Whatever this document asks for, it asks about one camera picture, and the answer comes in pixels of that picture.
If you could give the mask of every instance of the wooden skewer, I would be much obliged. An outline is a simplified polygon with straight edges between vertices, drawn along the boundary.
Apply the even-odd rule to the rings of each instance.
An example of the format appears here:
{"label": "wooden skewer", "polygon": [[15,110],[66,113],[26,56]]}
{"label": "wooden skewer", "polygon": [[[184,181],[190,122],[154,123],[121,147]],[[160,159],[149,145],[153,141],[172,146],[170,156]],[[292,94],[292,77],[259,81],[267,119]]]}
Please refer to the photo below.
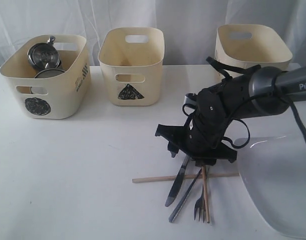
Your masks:
{"label": "wooden skewer", "polygon": [[206,222],[209,224],[210,216],[209,216],[209,204],[208,204],[208,192],[207,192],[207,175],[206,175],[205,165],[202,166],[202,173],[203,173],[204,199],[205,199],[205,205],[206,205]]}
{"label": "wooden skewer", "polygon": [[[238,177],[239,173],[210,173],[208,174],[209,178],[224,178],[224,177]],[[185,175],[184,179],[194,179],[196,177],[195,174]],[[144,177],[144,178],[133,178],[132,182],[134,184],[140,183],[151,183],[151,182],[163,182],[163,181],[173,181],[175,180],[176,176],[156,176],[156,177]]]}

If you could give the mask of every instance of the cream storage bin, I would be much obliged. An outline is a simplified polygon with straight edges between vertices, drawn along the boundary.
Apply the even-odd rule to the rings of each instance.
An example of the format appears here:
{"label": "cream storage bin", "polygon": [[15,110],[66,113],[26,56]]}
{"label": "cream storage bin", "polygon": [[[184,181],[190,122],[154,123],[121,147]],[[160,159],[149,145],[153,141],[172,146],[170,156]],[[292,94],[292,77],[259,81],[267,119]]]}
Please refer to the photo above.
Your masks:
{"label": "cream storage bin", "polygon": [[217,29],[215,59],[224,64],[244,69],[260,64],[286,70],[292,57],[281,37],[268,26],[228,24]]}
{"label": "cream storage bin", "polygon": [[[62,67],[66,71],[50,78],[34,78],[36,71],[27,60],[28,50],[37,43],[45,43],[49,35],[29,40],[0,68],[0,73],[23,112],[38,119],[64,119],[79,108],[90,83],[86,39],[78,35],[54,35],[55,43],[75,45],[75,50],[59,50]],[[30,87],[42,87],[46,94],[31,94]]]}
{"label": "cream storage bin", "polygon": [[165,44],[150,27],[111,30],[98,59],[109,100],[120,106],[147,106],[160,96]]}

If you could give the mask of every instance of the white backdrop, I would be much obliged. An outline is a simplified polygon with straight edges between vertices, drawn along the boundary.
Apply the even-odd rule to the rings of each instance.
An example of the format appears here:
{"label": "white backdrop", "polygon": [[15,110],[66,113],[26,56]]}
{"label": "white backdrop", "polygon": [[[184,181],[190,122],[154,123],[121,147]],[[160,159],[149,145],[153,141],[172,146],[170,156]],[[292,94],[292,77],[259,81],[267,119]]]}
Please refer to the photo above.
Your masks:
{"label": "white backdrop", "polygon": [[138,26],[164,32],[165,65],[205,64],[216,28],[231,23],[272,27],[306,65],[306,0],[0,0],[0,65],[41,34],[85,36],[98,65],[109,30]]}

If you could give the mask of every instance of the white table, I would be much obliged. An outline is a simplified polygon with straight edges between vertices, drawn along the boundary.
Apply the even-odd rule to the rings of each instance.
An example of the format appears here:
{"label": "white table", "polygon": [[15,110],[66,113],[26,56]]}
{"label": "white table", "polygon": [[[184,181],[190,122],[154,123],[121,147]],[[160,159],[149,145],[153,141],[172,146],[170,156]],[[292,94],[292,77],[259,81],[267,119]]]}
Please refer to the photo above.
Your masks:
{"label": "white table", "polygon": [[[184,95],[215,83],[209,65],[165,66],[162,95],[148,107],[119,107],[107,100],[100,67],[78,112],[67,119],[30,119],[0,76],[0,240],[92,239],[286,239],[261,218],[239,177],[209,180],[211,224],[193,220],[198,181],[174,224],[164,207],[168,182],[132,178],[176,175],[157,124],[182,125]],[[306,102],[297,104],[306,124]],[[252,136],[299,132],[290,110],[246,120]],[[237,123],[227,136],[246,136]],[[187,173],[197,169],[190,164]],[[212,172],[236,172],[218,161]]]}

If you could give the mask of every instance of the metal fork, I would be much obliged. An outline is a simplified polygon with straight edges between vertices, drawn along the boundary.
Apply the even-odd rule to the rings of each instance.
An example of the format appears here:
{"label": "metal fork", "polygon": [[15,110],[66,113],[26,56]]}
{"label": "metal fork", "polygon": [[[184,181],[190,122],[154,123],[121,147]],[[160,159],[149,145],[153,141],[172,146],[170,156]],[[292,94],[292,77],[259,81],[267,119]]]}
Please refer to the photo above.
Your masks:
{"label": "metal fork", "polygon": [[203,223],[205,222],[205,200],[204,200],[204,188],[202,187],[202,195],[199,199],[197,199],[195,206],[194,206],[194,220],[196,219],[196,215],[198,212],[198,221],[200,220],[201,216],[203,216]]}

